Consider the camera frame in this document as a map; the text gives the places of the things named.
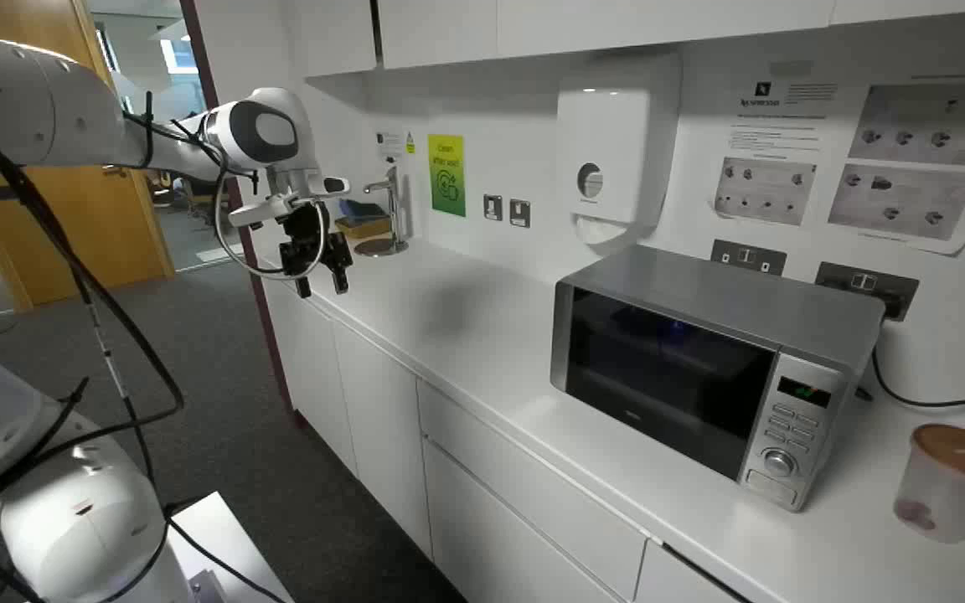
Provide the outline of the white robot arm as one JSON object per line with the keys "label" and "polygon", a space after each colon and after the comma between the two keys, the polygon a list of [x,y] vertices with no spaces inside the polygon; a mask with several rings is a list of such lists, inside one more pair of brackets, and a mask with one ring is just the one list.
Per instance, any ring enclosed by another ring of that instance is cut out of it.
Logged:
{"label": "white robot arm", "polygon": [[[0,41],[0,174],[52,245],[67,234],[30,180],[35,167],[155,167],[189,180],[262,170],[266,195],[233,207],[225,228],[283,228],[279,276],[312,269],[347,281],[350,253],[326,203],[347,184],[317,167],[312,123],[283,89],[258,89],[174,129],[118,107],[82,65]],[[0,366],[0,581],[32,603],[189,603],[166,551],[142,449],[120,449],[109,425],[78,414]]]}

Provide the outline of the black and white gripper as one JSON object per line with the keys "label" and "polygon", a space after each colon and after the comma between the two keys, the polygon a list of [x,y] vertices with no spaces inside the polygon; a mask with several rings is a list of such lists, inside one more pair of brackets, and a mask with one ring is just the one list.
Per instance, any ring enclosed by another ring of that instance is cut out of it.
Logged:
{"label": "black and white gripper", "polygon": [[275,220],[283,228],[288,241],[280,245],[279,276],[293,276],[299,299],[312,299],[308,276],[326,264],[338,294],[347,293],[347,241],[331,228],[326,203],[347,189],[346,178],[321,174],[306,184],[280,184],[258,205],[240,205],[228,214],[231,228],[258,228]]}

